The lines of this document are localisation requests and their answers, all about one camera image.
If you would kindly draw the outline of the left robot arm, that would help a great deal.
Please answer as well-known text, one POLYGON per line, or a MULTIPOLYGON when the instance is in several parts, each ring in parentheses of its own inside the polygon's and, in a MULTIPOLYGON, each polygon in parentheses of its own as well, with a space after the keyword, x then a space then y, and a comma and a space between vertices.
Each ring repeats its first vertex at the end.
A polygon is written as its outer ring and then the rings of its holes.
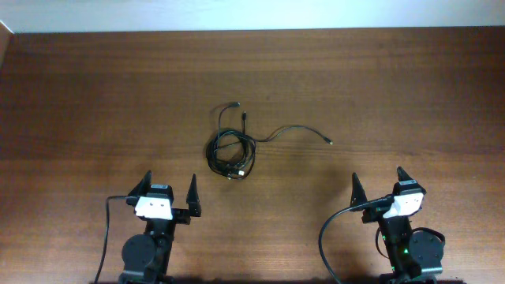
POLYGON ((196 176, 192 176, 186 195, 188 207, 175 208, 173 202, 172 187, 153 184, 151 171, 129 192, 126 203, 146 224, 142 234, 132 236, 122 247, 124 267, 118 277, 120 284, 172 282, 166 272, 176 226, 189 225, 192 218, 202 213, 196 176))

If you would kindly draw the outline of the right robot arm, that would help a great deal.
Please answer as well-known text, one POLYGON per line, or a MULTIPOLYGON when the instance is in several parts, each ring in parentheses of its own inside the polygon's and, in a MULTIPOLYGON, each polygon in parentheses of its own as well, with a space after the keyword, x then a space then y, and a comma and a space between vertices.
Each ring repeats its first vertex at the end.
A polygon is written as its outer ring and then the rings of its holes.
POLYGON ((445 237, 435 230, 413 228, 410 217, 421 210, 426 190, 402 167, 392 193, 368 200, 357 176, 352 174, 352 211, 362 213, 363 223, 376 222, 376 239, 382 239, 391 273, 382 274, 380 283, 435 283, 443 272, 441 260, 445 237))

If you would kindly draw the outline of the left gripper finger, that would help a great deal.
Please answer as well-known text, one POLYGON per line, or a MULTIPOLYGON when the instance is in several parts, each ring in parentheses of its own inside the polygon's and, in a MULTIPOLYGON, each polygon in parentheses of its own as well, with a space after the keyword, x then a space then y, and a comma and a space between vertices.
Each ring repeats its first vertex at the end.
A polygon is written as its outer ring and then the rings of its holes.
POLYGON ((192 217, 201 216, 201 205, 200 205, 200 198, 197 192, 197 181, 195 174, 193 174, 192 176, 192 180, 186 197, 186 203, 189 206, 189 214, 192 217))
POLYGON ((129 192, 128 196, 145 196, 152 184, 152 171, 148 170, 140 182, 129 192))

